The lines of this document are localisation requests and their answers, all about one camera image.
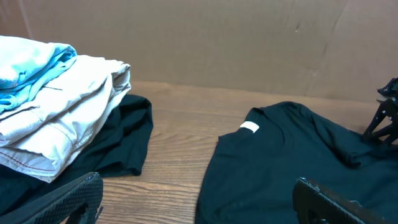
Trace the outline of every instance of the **white folded garment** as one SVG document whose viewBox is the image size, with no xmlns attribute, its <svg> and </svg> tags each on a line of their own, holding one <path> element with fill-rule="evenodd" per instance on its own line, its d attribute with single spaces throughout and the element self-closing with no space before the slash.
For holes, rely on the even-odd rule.
<svg viewBox="0 0 398 224">
<path fill-rule="evenodd" d="M 115 60 L 78 56 L 33 101 L 0 115 L 0 164 L 53 181 L 131 89 L 129 68 Z"/>
</svg>

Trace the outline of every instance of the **clothing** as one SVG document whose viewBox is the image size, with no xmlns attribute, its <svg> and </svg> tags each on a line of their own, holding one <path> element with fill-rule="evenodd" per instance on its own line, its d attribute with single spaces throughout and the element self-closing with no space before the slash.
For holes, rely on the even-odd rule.
<svg viewBox="0 0 398 224">
<path fill-rule="evenodd" d="M 396 152 L 381 152 L 291 102 L 253 108 L 258 130 L 219 138 L 197 202 L 195 223 L 298 223 L 292 192 L 312 179 L 393 222 L 398 221 Z"/>
<path fill-rule="evenodd" d="M 50 184 L 0 165 L 0 216 L 97 171 L 102 177 L 140 175 L 153 128 L 150 102 L 126 95 L 94 140 Z"/>
<path fill-rule="evenodd" d="M 0 36 L 0 113 L 32 101 L 75 60 L 76 50 L 67 44 Z"/>
<path fill-rule="evenodd" d="M 78 56 L 34 101 L 1 117 L 0 164 L 53 181 L 93 140 L 129 81 L 128 64 Z"/>
</svg>

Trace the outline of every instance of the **blue cloth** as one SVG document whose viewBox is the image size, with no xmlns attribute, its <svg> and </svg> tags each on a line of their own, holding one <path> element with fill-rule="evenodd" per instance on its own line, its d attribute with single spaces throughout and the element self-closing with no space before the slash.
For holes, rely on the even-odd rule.
<svg viewBox="0 0 398 224">
<path fill-rule="evenodd" d="M 68 44 L 0 36 L 0 113 L 32 101 L 41 87 L 76 61 Z"/>
</svg>

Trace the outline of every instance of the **wooden surface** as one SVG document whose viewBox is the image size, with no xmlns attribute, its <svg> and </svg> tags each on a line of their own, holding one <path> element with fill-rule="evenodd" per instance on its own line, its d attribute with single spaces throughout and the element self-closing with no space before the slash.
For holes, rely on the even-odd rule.
<svg viewBox="0 0 398 224">
<path fill-rule="evenodd" d="M 353 131 L 377 103 L 282 96 L 242 90 L 133 82 L 152 102 L 154 130 L 142 175 L 104 179 L 98 223 L 193 223 L 200 184 L 218 136 L 239 128 L 252 107 L 295 101 Z"/>
</svg>

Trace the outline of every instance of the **white tag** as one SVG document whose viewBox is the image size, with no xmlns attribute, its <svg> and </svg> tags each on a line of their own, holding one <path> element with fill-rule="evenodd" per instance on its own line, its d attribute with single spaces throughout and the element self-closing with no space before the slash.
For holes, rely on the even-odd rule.
<svg viewBox="0 0 398 224">
<path fill-rule="evenodd" d="M 253 123 L 251 121 L 245 121 L 242 125 L 241 128 L 247 128 L 250 129 L 253 134 L 260 128 L 256 123 Z"/>
</svg>

